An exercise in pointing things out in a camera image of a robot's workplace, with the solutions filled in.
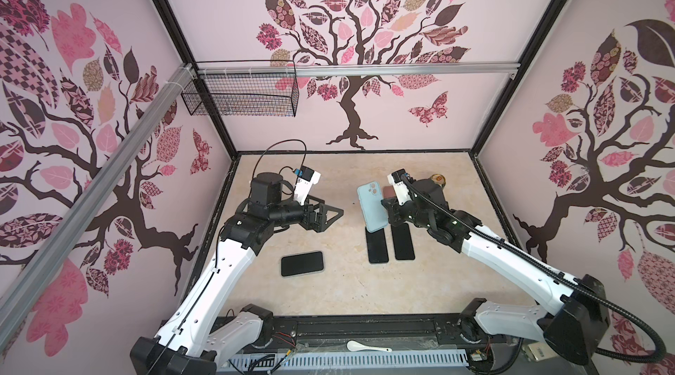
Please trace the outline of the light blue phone case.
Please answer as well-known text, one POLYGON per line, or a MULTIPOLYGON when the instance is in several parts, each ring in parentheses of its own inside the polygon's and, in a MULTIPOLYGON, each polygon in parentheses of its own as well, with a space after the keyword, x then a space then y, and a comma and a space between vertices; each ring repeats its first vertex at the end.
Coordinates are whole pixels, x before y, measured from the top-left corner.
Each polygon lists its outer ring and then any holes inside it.
POLYGON ((372 181, 360 186, 357 195, 367 232, 384 229, 388 225, 388 213, 381 203, 383 191, 379 183, 372 181))

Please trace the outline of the black smartphone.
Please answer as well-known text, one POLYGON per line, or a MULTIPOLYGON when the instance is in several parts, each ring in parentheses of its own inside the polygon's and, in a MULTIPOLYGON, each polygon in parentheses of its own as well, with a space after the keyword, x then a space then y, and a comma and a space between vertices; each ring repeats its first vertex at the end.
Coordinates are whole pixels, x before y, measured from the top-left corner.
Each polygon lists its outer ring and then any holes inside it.
POLYGON ((415 250, 411 238, 411 229, 407 223, 391 227, 395 258, 398 261, 413 261, 415 250))

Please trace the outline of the black phone clear case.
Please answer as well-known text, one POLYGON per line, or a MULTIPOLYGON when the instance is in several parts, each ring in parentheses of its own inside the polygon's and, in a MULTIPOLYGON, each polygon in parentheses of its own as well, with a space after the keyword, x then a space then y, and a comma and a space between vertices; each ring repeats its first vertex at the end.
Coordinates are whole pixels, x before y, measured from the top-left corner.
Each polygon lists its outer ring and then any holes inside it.
POLYGON ((385 230, 366 230, 367 258, 370 264, 386 264, 390 261, 385 230))

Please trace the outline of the pink phone case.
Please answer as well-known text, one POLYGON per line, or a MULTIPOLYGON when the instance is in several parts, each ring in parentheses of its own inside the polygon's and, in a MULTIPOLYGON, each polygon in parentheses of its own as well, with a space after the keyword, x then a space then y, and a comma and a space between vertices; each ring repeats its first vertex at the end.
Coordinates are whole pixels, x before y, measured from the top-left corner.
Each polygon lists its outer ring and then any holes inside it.
POLYGON ((390 185, 384 186, 381 191, 385 199, 395 199, 397 197, 394 188, 390 185))

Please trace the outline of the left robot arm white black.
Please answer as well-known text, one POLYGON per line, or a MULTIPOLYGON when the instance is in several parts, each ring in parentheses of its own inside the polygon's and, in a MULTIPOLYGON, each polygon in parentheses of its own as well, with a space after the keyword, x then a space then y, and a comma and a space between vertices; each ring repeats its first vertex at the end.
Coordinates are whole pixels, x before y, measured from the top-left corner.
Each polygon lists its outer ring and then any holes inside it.
POLYGON ((298 225, 321 233, 340 219, 343 210, 310 195, 320 173, 297 171, 288 199, 282 197, 283 176, 263 172, 219 232, 216 251, 199 280, 172 317, 153 338, 139 338, 130 352, 138 374, 215 374, 237 352, 272 335, 272 312, 260 306, 243 308, 230 322, 214 324, 238 280, 274 234, 298 225))

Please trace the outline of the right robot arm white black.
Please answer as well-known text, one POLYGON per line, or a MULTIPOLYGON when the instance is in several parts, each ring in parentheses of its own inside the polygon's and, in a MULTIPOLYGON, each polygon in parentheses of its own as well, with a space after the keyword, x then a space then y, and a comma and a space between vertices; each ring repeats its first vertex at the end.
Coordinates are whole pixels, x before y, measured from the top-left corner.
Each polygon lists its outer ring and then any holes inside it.
POLYGON ((527 255, 462 210, 451 209, 432 179, 414 180, 405 172, 388 176, 394 197, 383 199, 390 222, 423 228, 438 243, 487 265, 526 292, 534 306, 506 306, 475 299, 469 320, 488 335, 507 335, 546 343, 567 361, 585 366, 609 327, 602 283, 577 278, 527 255))

